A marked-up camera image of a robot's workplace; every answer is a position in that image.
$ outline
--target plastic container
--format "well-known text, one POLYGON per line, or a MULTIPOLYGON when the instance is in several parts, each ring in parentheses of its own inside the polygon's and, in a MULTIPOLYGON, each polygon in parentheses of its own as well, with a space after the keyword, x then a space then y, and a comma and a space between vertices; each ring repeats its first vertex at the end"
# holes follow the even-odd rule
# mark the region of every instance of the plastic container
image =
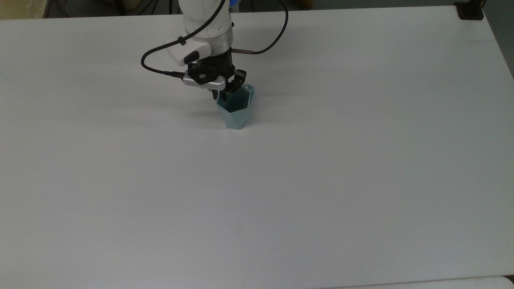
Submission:
POLYGON ((243 84, 234 93, 228 94, 226 101, 218 97, 216 105, 228 129, 240 130, 248 121, 254 92, 255 87, 243 84))

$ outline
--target hexagonal cup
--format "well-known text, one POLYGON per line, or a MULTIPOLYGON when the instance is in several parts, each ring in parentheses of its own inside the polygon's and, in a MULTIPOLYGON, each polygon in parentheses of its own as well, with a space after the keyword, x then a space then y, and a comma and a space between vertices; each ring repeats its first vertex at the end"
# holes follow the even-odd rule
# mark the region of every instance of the hexagonal cup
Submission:
POLYGON ((255 87, 243 84, 234 93, 228 94, 226 101, 218 97, 216 105, 228 129, 240 130, 248 121, 254 92, 255 87))

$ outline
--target floor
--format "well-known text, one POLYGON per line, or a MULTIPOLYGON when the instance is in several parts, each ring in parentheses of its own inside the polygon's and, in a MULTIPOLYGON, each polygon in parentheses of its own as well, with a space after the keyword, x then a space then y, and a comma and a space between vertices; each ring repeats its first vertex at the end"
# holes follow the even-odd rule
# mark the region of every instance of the floor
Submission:
MULTIPOLYGON (((455 0, 314 0, 313 9, 352 9, 376 7, 440 6, 452 5, 455 0)), ((284 0, 288 9, 298 10, 292 0, 284 0)), ((242 0, 240 12, 280 11, 281 6, 273 0, 242 0)), ((178 0, 141 0, 126 15, 179 13, 178 0)), ((492 31, 500 49, 514 76, 514 0, 489 0, 484 6, 484 13, 489 20, 492 31)), ((113 4, 103 0, 50 0, 48 17, 90 17, 119 16, 120 12, 113 4)))

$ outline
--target blue object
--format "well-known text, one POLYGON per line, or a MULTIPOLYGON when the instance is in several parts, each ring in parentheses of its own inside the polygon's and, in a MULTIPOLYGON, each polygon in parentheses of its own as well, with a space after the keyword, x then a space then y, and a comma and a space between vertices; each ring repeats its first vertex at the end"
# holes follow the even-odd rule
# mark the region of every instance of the blue object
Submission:
POLYGON ((234 5, 235 5, 235 4, 237 4, 239 1, 241 1, 241 0, 230 0, 229 7, 234 6, 234 5))
POLYGON ((243 84, 234 93, 227 94, 226 101, 218 97, 216 105, 228 129, 240 130, 248 121, 254 92, 255 87, 243 84))

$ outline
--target table surface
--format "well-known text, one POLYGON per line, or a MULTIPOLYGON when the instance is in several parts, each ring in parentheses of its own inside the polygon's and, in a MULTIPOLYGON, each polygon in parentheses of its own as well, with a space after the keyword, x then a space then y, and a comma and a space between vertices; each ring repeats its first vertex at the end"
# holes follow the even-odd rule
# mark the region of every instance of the table surface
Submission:
MULTIPOLYGON (((233 15, 233 47, 265 47, 283 17, 233 15)), ((256 87, 241 131, 208 91, 140 67, 176 25, 0 22, 2 288, 514 273, 514 81, 486 21, 292 12, 272 50, 234 55, 256 87)))

